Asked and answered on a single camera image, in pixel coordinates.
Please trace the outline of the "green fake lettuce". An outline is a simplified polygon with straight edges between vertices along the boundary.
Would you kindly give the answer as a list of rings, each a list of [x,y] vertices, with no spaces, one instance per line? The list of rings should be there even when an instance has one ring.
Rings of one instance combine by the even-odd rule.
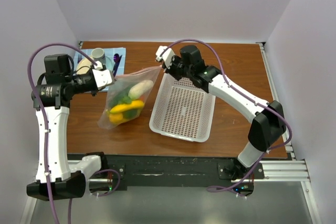
[[[110,99],[108,102],[107,113],[110,109],[118,104],[130,104],[133,100],[128,96],[129,90],[133,85],[127,86],[125,89],[120,91],[117,95]]]

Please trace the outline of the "white fake bread roll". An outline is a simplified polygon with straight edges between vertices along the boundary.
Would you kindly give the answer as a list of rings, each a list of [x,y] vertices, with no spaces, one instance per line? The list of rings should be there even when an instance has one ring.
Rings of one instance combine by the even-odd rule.
[[[151,90],[153,86],[154,86],[154,82],[152,80],[143,80],[131,87],[131,89],[129,90],[128,96],[132,100],[136,100],[142,95],[144,95],[146,92]]]

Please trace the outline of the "yellow fake banana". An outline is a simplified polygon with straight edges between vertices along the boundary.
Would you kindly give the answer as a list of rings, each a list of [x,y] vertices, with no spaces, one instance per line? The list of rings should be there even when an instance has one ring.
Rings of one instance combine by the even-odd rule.
[[[133,100],[130,104],[118,104],[108,113],[109,121],[119,125],[137,118],[144,107],[142,100]]]

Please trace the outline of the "clear zip top bag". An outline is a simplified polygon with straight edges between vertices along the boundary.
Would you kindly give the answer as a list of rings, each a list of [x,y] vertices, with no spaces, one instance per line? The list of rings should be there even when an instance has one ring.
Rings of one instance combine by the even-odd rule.
[[[138,118],[160,70],[160,66],[153,66],[116,76],[116,82],[108,89],[98,126],[110,130]]]

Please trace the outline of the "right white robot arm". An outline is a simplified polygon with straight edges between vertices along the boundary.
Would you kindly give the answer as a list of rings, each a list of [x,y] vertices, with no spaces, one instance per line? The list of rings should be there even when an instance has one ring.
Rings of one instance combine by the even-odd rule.
[[[195,87],[225,101],[251,123],[248,143],[231,169],[239,178],[250,175],[252,166],[286,131],[282,105],[278,101],[267,102],[237,86],[217,67],[207,65],[195,45],[182,47],[179,55],[161,46],[156,61],[175,80],[188,78]]]

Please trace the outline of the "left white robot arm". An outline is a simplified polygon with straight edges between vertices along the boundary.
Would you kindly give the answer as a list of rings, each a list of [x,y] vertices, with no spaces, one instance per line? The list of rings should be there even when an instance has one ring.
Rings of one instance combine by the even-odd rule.
[[[39,80],[31,93],[38,120],[39,162],[26,193],[44,201],[80,198],[92,175],[103,178],[109,171],[102,152],[87,154],[74,166],[68,162],[67,123],[73,96],[96,95],[113,83],[110,71],[99,61],[93,61],[84,74],[75,73],[71,64],[67,54],[46,56],[42,75],[46,82]]]

